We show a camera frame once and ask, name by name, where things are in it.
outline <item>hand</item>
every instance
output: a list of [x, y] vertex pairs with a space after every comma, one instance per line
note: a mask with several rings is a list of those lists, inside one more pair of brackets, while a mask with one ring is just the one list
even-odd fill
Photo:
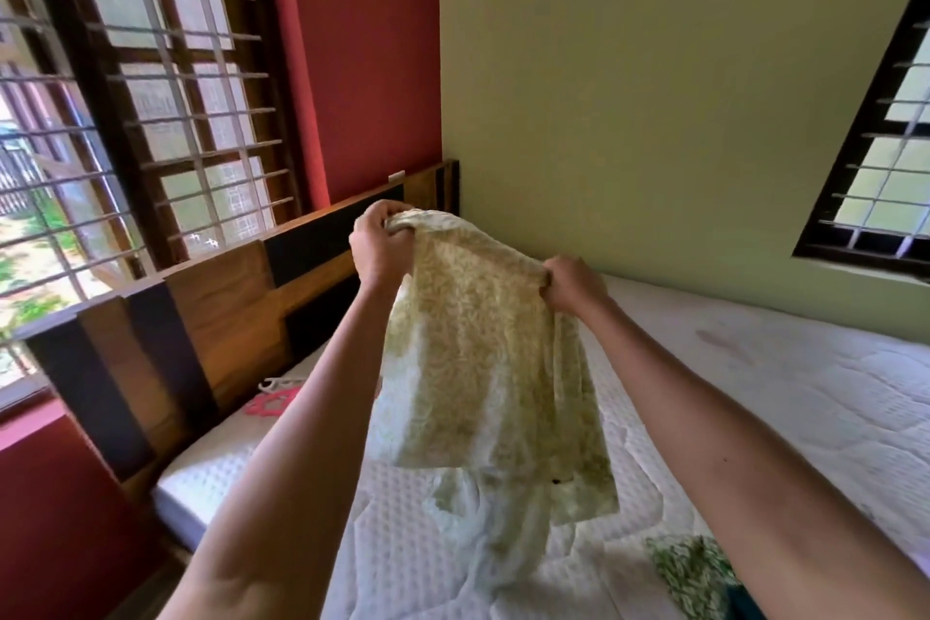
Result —
[[413, 230], [390, 235], [384, 227], [389, 216], [413, 207], [401, 201], [376, 201], [355, 219], [349, 237], [352, 258], [363, 286], [387, 286], [397, 290], [403, 276], [413, 269]]
[[604, 280], [581, 258], [558, 255], [544, 265], [550, 279], [540, 295], [550, 309], [581, 317], [586, 309], [610, 301]]

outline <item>window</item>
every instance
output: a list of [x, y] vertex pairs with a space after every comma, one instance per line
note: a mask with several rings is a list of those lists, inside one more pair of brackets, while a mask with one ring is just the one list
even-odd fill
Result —
[[930, 280], [930, 0], [911, 0], [795, 249]]
[[17, 327], [306, 210], [262, 5], [0, 0], [0, 409]]

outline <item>forearm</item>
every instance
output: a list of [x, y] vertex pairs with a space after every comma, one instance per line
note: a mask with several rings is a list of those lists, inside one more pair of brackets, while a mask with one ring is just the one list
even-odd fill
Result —
[[396, 291], [363, 286], [217, 512], [182, 583], [202, 596], [219, 592], [205, 610], [282, 618], [322, 608], [355, 496]]
[[930, 607], [920, 572], [770, 427], [612, 302], [580, 316], [768, 617], [903, 618]]

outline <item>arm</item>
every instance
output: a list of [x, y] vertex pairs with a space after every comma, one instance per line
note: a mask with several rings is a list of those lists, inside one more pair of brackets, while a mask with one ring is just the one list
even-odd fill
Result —
[[383, 224], [408, 208], [379, 201], [356, 221], [359, 293], [223, 502], [161, 620], [320, 614], [361, 471], [390, 308], [413, 262], [412, 232], [389, 236]]
[[594, 333], [769, 620], [927, 616], [930, 582], [784, 439], [640, 329], [584, 262], [546, 266], [543, 297]]

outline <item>quilted mattress cover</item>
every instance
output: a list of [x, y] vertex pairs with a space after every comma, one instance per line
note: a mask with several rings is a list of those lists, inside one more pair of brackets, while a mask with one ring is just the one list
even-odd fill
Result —
[[[611, 296], [689, 366], [777, 429], [902, 548], [930, 542], [930, 347], [608, 277]], [[668, 472], [606, 356], [582, 338], [620, 494], [617, 515], [553, 527], [546, 559], [493, 600], [421, 508], [431, 474], [363, 466], [325, 618], [681, 618], [645, 554], [709, 533]], [[319, 352], [294, 371], [308, 374]], [[273, 424], [237, 413], [169, 466], [156, 508], [199, 541]]]

